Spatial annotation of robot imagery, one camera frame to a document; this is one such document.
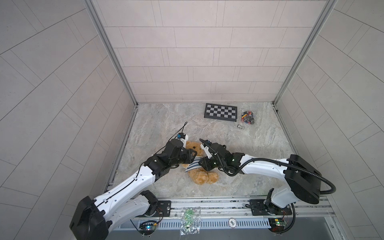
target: chessboard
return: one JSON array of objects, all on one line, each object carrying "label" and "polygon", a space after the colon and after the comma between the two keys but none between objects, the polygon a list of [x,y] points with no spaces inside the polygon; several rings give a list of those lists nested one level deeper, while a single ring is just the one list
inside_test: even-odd
[{"label": "chessboard", "polygon": [[237,107],[207,103],[205,105],[204,118],[236,122]]}]

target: brown plush toy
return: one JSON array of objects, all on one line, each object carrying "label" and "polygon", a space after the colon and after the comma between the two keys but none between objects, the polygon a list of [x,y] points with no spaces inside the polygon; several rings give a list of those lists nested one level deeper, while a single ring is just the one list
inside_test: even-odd
[{"label": "brown plush toy", "polygon": [[[200,143],[198,142],[187,141],[185,148],[195,150],[197,156],[205,156],[205,152],[201,149]],[[203,185],[204,183],[212,184],[218,180],[218,174],[216,172],[207,172],[202,167],[189,170],[188,175],[192,178],[192,181],[198,185]]]}]

